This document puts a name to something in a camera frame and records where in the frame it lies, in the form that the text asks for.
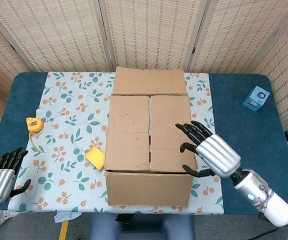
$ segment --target orange berry pattern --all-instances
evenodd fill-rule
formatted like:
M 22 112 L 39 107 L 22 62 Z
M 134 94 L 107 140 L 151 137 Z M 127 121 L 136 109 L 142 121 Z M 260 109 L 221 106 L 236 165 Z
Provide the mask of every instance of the orange berry pattern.
M 208 75 L 185 73 L 184 76 L 191 119 L 206 126 L 208 123 L 207 127 L 214 131 Z M 27 179 L 32 181 L 23 194 L 12 198 L 8 208 L 20 212 L 223 213 L 218 176 L 194 178 L 188 207 L 108 206 L 104 171 L 98 171 L 85 159 L 85 154 L 94 146 L 103 152 L 106 149 L 114 79 L 115 73 L 109 72 L 48 73 L 36 110 L 36 117 L 44 122 L 44 127 L 32 134 L 39 151 L 28 141 L 28 154 L 18 172 L 15 188 L 22 187 Z M 197 165 L 199 170 L 206 167 L 199 158 Z

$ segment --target table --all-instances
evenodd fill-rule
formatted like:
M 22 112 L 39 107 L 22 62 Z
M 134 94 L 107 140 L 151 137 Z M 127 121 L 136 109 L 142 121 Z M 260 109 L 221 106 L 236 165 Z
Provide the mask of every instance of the table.
M 198 81 L 193 81 L 195 74 L 187 73 L 186 77 L 189 79 L 186 82 L 188 87 L 192 85 L 197 91 L 201 86 L 197 86 Z M 21 73 L 14 79 L 0 124 L 0 155 L 27 144 L 28 133 L 23 122 L 26 117 L 35 115 L 47 75 L 37 72 Z M 288 200 L 288 187 L 281 184 L 283 178 L 284 184 L 288 186 L 288 149 L 274 99 L 270 97 L 257 112 L 252 112 L 242 105 L 244 98 L 255 85 L 272 92 L 269 80 L 258 74 L 210 74 L 209 84 L 212 101 L 210 110 L 213 110 L 216 133 L 242 156 L 244 168 L 256 170 L 281 197 Z M 224 213 L 257 212 L 235 192 L 229 179 L 223 179 L 221 185 Z

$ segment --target cardboard box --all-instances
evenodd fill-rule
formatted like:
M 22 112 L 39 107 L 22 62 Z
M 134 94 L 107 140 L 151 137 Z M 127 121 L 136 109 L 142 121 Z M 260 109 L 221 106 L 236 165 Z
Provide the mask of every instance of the cardboard box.
M 243 105 L 253 110 L 254 112 L 259 110 L 268 99 L 270 93 L 263 88 L 256 86 L 247 96 Z
M 118 66 L 114 95 L 186 95 L 182 69 L 140 70 Z
M 189 123 L 191 113 L 189 97 L 177 95 L 186 94 L 181 90 L 182 81 L 185 88 L 183 71 L 178 72 L 117 69 L 105 155 L 108 205 L 188 205 L 193 177 L 182 165 L 193 169 L 197 165 L 192 152 L 180 153 L 180 145 L 189 139 L 175 124 Z M 171 82 L 179 84 L 179 91 L 177 84 L 172 88 L 157 84 L 163 95 L 154 95 L 153 82 L 144 84 L 145 73 L 155 80 L 178 75 Z

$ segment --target small blue box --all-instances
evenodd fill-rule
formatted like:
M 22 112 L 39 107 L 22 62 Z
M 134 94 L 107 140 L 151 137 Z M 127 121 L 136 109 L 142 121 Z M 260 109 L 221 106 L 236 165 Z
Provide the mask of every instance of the small blue box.
M 243 105 L 253 110 L 254 112 L 263 106 L 270 93 L 263 88 L 256 86 L 247 96 Z

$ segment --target gray floor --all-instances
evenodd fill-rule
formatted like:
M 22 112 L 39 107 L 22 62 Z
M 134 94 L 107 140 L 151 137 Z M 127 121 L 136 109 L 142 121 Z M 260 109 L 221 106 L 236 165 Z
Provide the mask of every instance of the gray floor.
M 53 212 L 21 213 L 0 226 L 0 240 L 58 240 L 61 224 L 54 222 Z M 91 214 L 69 221 L 67 240 L 87 240 L 89 238 Z M 247 240 L 274 227 L 258 220 L 256 215 L 199 215 L 194 216 L 196 239 L 201 240 Z M 259 238 L 260 240 L 284 240 L 288 232 L 277 232 Z

